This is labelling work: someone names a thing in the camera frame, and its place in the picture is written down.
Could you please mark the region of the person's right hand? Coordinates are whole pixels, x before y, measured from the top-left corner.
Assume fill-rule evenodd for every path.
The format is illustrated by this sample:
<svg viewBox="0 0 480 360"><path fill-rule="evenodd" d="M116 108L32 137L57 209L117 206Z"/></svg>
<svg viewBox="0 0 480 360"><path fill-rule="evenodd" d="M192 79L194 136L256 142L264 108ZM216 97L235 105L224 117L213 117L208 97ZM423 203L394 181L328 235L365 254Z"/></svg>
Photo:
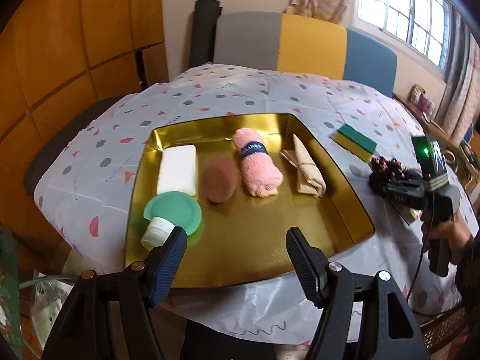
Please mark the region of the person's right hand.
<svg viewBox="0 0 480 360"><path fill-rule="evenodd" d="M463 254L467 247L473 241L473 235L470 232L467 223L460 211L446 222L431 226L427 223L424 215L422 220L422 252L426 252L433 240L445 240L448 242L451 250L451 263L458 265L461 262Z"/></svg>

